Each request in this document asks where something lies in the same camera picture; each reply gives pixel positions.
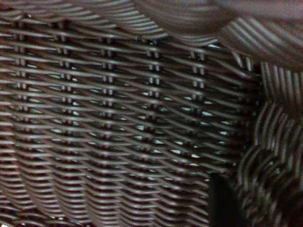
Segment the brown wicker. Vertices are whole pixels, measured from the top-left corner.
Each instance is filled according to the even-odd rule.
[[[257,6],[1,1],[0,223],[208,227],[216,173],[299,226],[300,4]]]

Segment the wicker furniture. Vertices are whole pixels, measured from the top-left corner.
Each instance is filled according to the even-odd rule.
[[[208,227],[216,173],[299,226],[301,4],[258,7],[2,1],[0,223]]]

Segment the woven pattern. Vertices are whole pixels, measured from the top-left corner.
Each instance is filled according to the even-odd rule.
[[[254,62],[32,17],[1,25],[0,188],[96,226],[208,226],[209,173],[235,171]]]
[[[251,226],[302,226],[301,72],[262,63],[266,102],[253,146],[238,170],[241,208]]]
[[[303,7],[287,4],[1,1],[0,222],[208,227],[216,173],[250,226],[300,226]]]

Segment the wicker backrest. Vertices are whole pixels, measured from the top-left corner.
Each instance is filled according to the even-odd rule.
[[[207,227],[216,173],[251,226],[295,225],[296,6],[277,19],[230,1],[2,1],[0,222]]]

